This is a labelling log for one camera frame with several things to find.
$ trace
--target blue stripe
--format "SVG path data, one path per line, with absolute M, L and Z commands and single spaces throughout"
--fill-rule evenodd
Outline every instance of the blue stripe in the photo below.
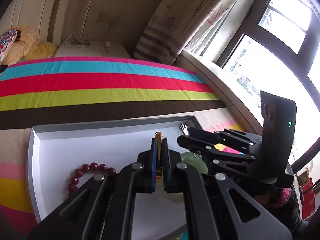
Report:
M 56 61 L 9 67 L 1 75 L 0 81 L 57 73 L 123 73 L 203 83 L 196 75 L 190 73 L 153 66 L 102 61 Z

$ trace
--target red bead bracelet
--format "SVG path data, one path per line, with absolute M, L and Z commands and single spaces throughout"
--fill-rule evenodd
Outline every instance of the red bead bracelet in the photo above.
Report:
M 98 165 L 97 163 L 91 163 L 90 166 L 88 164 L 83 164 L 80 169 L 75 169 L 75 175 L 71 177 L 70 183 L 68 185 L 69 196 L 78 190 L 76 186 L 79 183 L 79 178 L 83 176 L 83 173 L 89 171 L 102 171 L 106 172 L 108 175 L 116 174 L 116 170 L 114 168 L 108 168 L 104 163 Z

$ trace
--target yellow pillow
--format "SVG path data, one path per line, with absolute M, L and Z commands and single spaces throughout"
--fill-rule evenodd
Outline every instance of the yellow pillow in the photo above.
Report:
M 28 54 L 24 57 L 22 62 L 53 57 L 56 51 L 57 47 L 54 46 L 51 42 L 39 43 L 37 46 L 35 46 L 28 52 Z

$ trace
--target brown stripe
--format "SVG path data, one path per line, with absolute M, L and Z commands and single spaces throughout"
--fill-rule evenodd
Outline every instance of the brown stripe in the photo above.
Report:
M 223 108 L 221 100 L 136 101 L 17 109 L 0 112 L 0 130 L 35 125 L 110 121 Z

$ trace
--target white tray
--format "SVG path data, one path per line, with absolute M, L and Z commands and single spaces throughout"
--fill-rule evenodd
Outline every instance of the white tray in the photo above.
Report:
M 28 190 L 38 222 L 68 196 L 68 183 L 74 169 L 91 162 L 105 163 L 119 172 L 149 150 L 155 132 L 167 137 L 169 149 L 179 147 L 182 135 L 178 125 L 201 128 L 195 117 L 165 117 L 123 121 L 35 126 L 28 150 Z M 92 174 L 80 178 L 83 185 Z M 186 228 L 184 204 L 173 202 L 158 185 L 153 194 L 137 194 L 132 240 L 170 239 Z

